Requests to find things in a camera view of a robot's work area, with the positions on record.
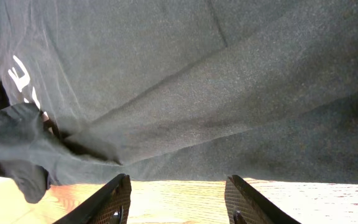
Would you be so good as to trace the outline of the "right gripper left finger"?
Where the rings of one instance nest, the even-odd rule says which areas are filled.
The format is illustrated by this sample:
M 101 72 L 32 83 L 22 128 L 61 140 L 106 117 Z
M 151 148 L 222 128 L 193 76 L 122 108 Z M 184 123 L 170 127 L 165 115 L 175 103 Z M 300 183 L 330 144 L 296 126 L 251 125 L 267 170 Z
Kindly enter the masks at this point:
M 119 174 L 54 224 L 126 224 L 131 191 L 130 176 Z

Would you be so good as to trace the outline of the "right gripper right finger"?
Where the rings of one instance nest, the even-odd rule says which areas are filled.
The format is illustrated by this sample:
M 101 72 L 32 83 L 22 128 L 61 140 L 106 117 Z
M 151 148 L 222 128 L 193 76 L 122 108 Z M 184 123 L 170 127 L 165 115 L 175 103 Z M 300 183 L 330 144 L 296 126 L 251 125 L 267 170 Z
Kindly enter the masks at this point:
M 238 175 L 226 179 L 224 200 L 230 224 L 300 224 Z

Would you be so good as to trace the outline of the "black Nike t-shirt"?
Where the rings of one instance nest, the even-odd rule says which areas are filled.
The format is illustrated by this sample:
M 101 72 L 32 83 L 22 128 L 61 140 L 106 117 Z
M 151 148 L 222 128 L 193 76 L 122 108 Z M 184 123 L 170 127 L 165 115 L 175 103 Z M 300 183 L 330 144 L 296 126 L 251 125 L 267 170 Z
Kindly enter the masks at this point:
M 358 184 L 358 1 L 0 1 L 0 177 Z

